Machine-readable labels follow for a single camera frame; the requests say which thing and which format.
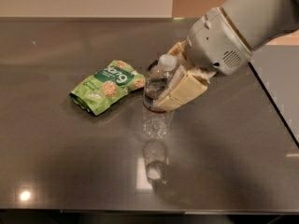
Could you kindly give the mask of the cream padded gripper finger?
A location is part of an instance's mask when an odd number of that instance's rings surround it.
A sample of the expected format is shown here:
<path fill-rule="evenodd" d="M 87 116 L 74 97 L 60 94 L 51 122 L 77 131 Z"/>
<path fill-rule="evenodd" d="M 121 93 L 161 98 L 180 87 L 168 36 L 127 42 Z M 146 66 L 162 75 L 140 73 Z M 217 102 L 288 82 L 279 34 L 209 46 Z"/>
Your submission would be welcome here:
<path fill-rule="evenodd" d="M 186 105 L 207 91 L 215 71 L 198 67 L 187 70 L 181 65 L 172 76 L 167 88 L 154 101 L 154 106 L 170 112 Z"/>
<path fill-rule="evenodd" d="M 187 59 L 186 56 L 186 41 L 177 42 L 167 53 L 173 56 L 180 56 Z"/>

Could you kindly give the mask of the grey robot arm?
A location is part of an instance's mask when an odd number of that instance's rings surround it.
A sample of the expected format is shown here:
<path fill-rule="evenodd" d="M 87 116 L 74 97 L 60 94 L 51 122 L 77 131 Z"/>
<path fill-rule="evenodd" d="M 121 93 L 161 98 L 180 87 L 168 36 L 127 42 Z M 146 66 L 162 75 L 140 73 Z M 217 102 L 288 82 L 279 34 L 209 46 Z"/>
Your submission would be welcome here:
<path fill-rule="evenodd" d="M 227 0 L 191 28 L 169 52 L 179 67 L 154 106 L 173 111 L 202 95 L 216 75 L 230 76 L 255 50 L 299 29 L 299 0 Z"/>

